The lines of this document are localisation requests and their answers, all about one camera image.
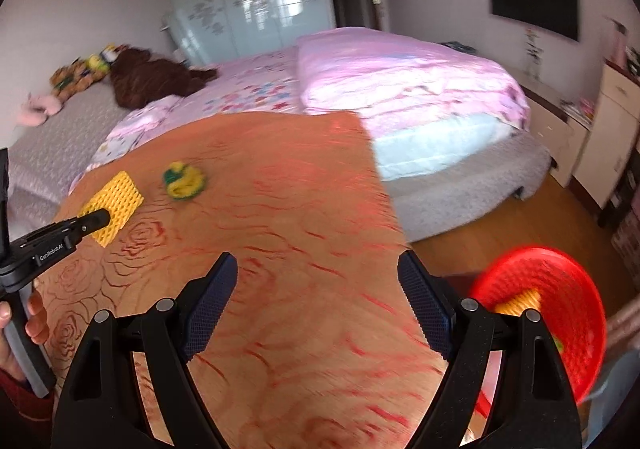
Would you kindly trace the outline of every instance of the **metal bolt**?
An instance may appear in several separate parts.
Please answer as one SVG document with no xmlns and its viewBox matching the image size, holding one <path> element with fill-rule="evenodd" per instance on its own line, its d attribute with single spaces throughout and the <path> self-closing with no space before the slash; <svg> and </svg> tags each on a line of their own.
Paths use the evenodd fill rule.
<svg viewBox="0 0 640 449">
<path fill-rule="evenodd" d="M 97 323 L 104 323 L 109 318 L 108 310 L 97 311 L 94 315 L 94 321 Z"/>
<path fill-rule="evenodd" d="M 164 299 L 161 299 L 160 301 L 158 301 L 158 303 L 156 303 L 156 310 L 158 310 L 159 312 L 168 312 L 173 307 L 174 300 L 168 297 L 165 297 Z"/>
<path fill-rule="evenodd" d="M 470 297 L 463 299 L 461 304 L 467 312 L 475 312 L 478 310 L 478 301 L 471 299 Z"/>
<path fill-rule="evenodd" d="M 532 323 L 537 323 L 542 319 L 540 312 L 538 312 L 537 310 L 533 310 L 533 308 L 529 308 L 526 312 L 524 312 L 524 315 Z"/>
</svg>

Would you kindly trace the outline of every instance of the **wooden floor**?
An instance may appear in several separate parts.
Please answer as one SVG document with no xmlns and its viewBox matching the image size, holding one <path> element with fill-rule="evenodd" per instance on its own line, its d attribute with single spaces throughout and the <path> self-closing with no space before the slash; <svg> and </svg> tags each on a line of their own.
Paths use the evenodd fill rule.
<svg viewBox="0 0 640 449">
<path fill-rule="evenodd" d="M 611 232 L 599 228 L 575 197 L 548 176 L 529 200 L 515 198 L 480 220 L 413 244 L 434 275 L 477 272 L 520 245 L 555 247 L 574 257 L 596 283 L 607 316 L 636 295 Z"/>
</svg>

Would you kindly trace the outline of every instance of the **gray handle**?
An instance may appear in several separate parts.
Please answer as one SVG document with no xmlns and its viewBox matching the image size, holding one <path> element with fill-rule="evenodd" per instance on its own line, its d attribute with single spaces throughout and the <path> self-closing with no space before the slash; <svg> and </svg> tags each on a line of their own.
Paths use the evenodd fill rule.
<svg viewBox="0 0 640 449">
<path fill-rule="evenodd" d="M 4 298 L 10 304 L 12 312 L 11 321 L 4 328 L 4 336 L 34 394 L 42 399 L 56 385 L 56 376 L 44 348 L 34 344 L 24 329 L 30 317 L 27 301 L 32 292 L 33 284 L 29 283 L 19 292 L 8 294 Z"/>
</svg>

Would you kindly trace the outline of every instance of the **blue fabric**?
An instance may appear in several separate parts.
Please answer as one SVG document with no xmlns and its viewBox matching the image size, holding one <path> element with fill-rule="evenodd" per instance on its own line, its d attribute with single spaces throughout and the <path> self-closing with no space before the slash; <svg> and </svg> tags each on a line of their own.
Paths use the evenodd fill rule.
<svg viewBox="0 0 640 449">
<path fill-rule="evenodd" d="M 513 128 L 494 116 L 452 116 L 373 140 L 384 181 L 433 174 L 510 136 Z"/>
</svg>

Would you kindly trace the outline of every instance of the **green and yellow ball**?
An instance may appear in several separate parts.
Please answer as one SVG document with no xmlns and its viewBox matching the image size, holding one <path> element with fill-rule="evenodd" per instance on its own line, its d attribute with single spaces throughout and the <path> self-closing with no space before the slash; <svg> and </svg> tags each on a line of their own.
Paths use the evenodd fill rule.
<svg viewBox="0 0 640 449">
<path fill-rule="evenodd" d="M 166 193 L 174 200 L 190 200 L 207 184 L 207 177 L 200 169 L 184 162 L 173 162 L 162 179 Z"/>
</svg>

